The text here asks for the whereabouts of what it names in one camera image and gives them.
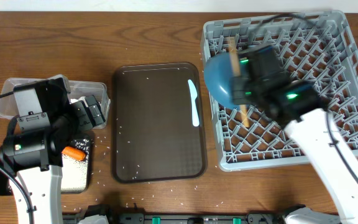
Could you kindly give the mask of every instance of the dish rack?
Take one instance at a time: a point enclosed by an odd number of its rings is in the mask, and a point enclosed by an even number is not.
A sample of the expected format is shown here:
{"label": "dish rack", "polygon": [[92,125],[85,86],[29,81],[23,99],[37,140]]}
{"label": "dish rack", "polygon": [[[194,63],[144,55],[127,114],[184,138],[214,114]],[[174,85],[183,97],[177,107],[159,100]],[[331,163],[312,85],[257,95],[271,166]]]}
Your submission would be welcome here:
{"label": "dish rack", "polygon": [[[315,26],[292,17],[275,19],[259,30],[252,45],[272,44],[292,80],[314,82],[315,90],[328,104],[342,136],[358,157],[358,49],[349,23],[341,11],[298,15]],[[203,64],[229,50],[229,37],[234,37],[238,50],[245,49],[250,32],[269,17],[207,22],[201,37]],[[221,106],[211,95],[209,98],[223,171],[308,163],[294,141],[259,108],[247,105],[247,128],[239,111]]]}

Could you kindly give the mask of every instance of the wooden table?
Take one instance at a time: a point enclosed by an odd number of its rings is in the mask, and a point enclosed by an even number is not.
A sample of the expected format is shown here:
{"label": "wooden table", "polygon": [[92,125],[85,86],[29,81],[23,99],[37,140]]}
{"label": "wooden table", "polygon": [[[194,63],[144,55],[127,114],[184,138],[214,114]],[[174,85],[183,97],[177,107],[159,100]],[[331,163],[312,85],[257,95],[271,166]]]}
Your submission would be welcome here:
{"label": "wooden table", "polygon": [[[265,14],[0,12],[0,92],[9,77],[64,74],[70,80],[107,84],[111,98],[112,74],[124,65],[191,62],[200,71],[208,150],[205,174],[191,180],[119,184],[110,174],[107,147],[113,139],[109,122],[105,129],[94,130],[104,141],[94,149],[94,174],[88,189],[62,195],[62,210],[74,212],[76,208],[77,212],[80,207],[108,203],[126,211],[126,203],[133,208],[135,202],[146,212],[247,213],[279,212],[304,203],[316,211],[335,213],[331,197],[310,165],[243,172],[223,172],[216,167],[211,110],[199,55],[202,27],[207,21],[260,15]],[[347,18],[358,46],[358,14]],[[7,124],[8,120],[0,119],[0,145]],[[13,197],[0,197],[0,223],[17,223]]]}

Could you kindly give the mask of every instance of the carrot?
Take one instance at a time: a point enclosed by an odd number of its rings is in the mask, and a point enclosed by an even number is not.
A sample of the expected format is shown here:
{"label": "carrot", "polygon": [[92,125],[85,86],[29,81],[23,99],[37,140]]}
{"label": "carrot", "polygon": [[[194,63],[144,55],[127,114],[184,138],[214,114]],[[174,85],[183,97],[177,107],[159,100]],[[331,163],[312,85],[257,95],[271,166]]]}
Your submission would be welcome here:
{"label": "carrot", "polygon": [[62,154],[66,156],[70,156],[73,159],[78,161],[83,161],[85,159],[85,153],[79,149],[75,149],[73,147],[67,146],[63,149]]}

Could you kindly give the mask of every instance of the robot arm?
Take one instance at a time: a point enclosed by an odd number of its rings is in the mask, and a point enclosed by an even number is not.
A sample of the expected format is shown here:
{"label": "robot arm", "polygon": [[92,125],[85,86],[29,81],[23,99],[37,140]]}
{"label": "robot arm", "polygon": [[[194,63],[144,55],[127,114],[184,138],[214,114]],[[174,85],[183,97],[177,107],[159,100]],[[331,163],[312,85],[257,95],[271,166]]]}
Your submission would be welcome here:
{"label": "robot arm", "polygon": [[[358,180],[358,160],[343,140],[330,114],[318,108],[302,115],[301,119],[300,122],[293,120],[288,123],[284,131],[308,157],[331,195],[341,222],[358,223],[358,183],[355,180],[355,177]],[[330,134],[337,141],[339,152]],[[301,223],[301,220],[299,216],[288,216],[286,222]]]}
{"label": "robot arm", "polygon": [[[0,148],[4,168],[23,186],[33,206],[34,223],[63,223],[60,205],[62,151],[74,134],[103,124],[94,96],[70,104],[64,76],[16,86],[20,134],[10,133]],[[16,126],[12,121],[11,128]],[[29,223],[24,196],[12,183],[19,223]]]}

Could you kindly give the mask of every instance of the brown tray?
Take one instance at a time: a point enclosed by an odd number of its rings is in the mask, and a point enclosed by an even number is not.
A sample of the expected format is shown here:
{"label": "brown tray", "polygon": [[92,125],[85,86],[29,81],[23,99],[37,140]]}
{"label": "brown tray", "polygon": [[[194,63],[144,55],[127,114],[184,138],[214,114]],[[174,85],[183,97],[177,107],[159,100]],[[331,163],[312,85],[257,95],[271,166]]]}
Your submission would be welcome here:
{"label": "brown tray", "polygon": [[[199,126],[192,124],[191,80]],[[113,78],[112,174],[122,183],[199,177],[206,168],[200,81],[190,63],[122,67]]]}

